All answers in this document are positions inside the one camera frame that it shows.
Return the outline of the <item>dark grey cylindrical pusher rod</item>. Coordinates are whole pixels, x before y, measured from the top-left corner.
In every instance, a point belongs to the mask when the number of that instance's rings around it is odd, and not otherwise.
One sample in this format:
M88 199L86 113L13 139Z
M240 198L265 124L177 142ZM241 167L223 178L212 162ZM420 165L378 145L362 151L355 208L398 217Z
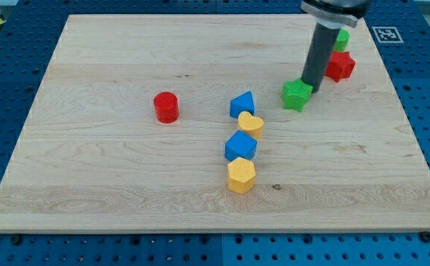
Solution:
M321 86L340 28L330 29L317 23L313 31L307 59L301 74L302 81L316 93Z

